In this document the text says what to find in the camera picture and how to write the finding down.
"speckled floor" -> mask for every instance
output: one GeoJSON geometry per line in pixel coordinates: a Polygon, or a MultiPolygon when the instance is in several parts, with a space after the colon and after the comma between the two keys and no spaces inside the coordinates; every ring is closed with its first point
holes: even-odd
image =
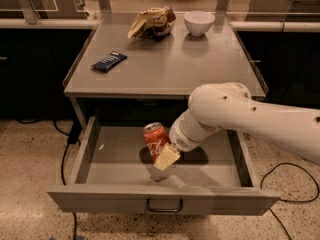
{"type": "MultiPolygon", "coordinates": [[[[58,127],[70,131],[71,122],[58,127]]],[[[60,162],[67,137],[51,121],[25,125],[0,121],[0,239],[72,239],[72,214],[63,213],[46,193],[62,184],[60,162]]],[[[293,162],[320,182],[320,167],[246,137],[257,178],[281,162],[293,162]]],[[[70,174],[78,145],[66,160],[70,174]]],[[[294,167],[278,169],[265,182],[282,198],[309,198],[316,192],[310,178],[294,167]]],[[[320,239],[320,200],[308,204],[278,202],[273,211],[292,239],[320,239]]],[[[77,239],[288,239],[271,212],[259,217],[77,214],[77,239]]]]}

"white robotic arm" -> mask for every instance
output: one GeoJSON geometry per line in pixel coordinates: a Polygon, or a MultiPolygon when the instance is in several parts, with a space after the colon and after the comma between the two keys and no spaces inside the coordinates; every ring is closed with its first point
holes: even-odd
{"type": "Polygon", "coordinates": [[[248,133],[320,165],[320,110],[253,101],[240,83],[196,88],[169,138],[188,152],[220,129],[248,133]]]}

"open drawer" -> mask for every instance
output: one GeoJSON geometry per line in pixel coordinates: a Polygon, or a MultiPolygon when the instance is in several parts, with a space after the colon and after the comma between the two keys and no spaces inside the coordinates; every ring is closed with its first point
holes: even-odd
{"type": "Polygon", "coordinates": [[[70,182],[48,190],[64,212],[262,215],[280,198],[259,188],[240,133],[222,130],[161,172],[142,127],[101,126],[95,117],[70,182]]]}

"white bowl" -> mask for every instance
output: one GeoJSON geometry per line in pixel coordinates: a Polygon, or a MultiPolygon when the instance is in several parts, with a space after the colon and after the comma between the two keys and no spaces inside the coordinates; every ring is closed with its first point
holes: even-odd
{"type": "Polygon", "coordinates": [[[202,36],[212,27],[214,16],[209,12],[192,11],[184,15],[184,24],[193,36],[202,36]]]}

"red can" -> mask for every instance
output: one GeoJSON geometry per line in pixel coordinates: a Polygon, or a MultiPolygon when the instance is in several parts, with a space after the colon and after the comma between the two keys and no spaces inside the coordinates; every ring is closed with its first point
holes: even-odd
{"type": "Polygon", "coordinates": [[[143,137],[148,145],[153,163],[160,155],[164,144],[169,142],[169,137],[161,123],[151,123],[143,128],[143,137]]]}

